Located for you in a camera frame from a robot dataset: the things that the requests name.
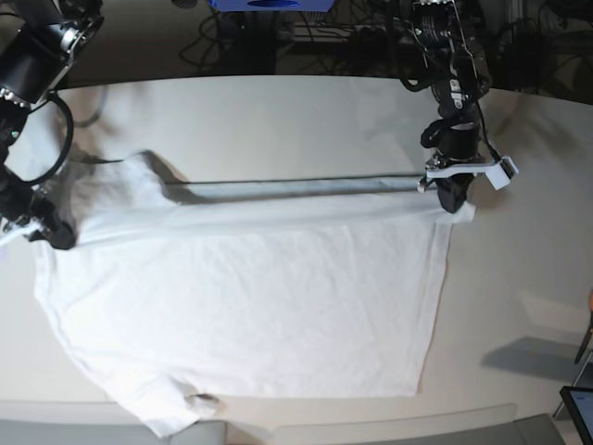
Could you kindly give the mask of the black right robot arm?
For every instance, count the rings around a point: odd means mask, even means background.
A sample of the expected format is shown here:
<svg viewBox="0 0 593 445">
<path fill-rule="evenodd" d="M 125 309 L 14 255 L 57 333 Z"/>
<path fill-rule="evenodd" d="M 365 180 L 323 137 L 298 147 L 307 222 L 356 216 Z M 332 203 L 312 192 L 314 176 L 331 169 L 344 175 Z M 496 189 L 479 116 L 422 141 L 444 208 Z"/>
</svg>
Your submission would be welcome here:
<svg viewBox="0 0 593 445">
<path fill-rule="evenodd" d="M 43 191 L 66 161 L 74 135 L 72 113 L 57 86 L 101 28 L 103 4 L 12 1 L 9 6 L 22 25 L 1 54 L 1 159 L 7 159 L 29 116 L 47 103 L 62 113 L 66 133 L 57 160 L 44 174 L 23 180 L 7 166 L 1 168 L 1 240 L 22 235 L 68 250 L 75 246 L 76 235 Z"/>
</svg>

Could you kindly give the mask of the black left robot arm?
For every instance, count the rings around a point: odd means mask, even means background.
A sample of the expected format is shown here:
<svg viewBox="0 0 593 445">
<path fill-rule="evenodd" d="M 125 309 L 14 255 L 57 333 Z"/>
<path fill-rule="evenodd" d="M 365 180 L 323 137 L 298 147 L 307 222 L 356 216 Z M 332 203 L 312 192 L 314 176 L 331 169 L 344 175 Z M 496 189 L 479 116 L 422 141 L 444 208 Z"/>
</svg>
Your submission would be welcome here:
<svg viewBox="0 0 593 445">
<path fill-rule="evenodd" d="M 413 92 L 429 88 L 439 118 L 421 135 L 421 146 L 433 151 L 428 172 L 478 162 L 481 133 L 479 99 L 488 91 L 487 64 L 480 62 L 467 41 L 473 24 L 453 1 L 400 1 L 404 32 L 420 49 L 430 75 L 416 83 L 401 81 Z"/>
</svg>

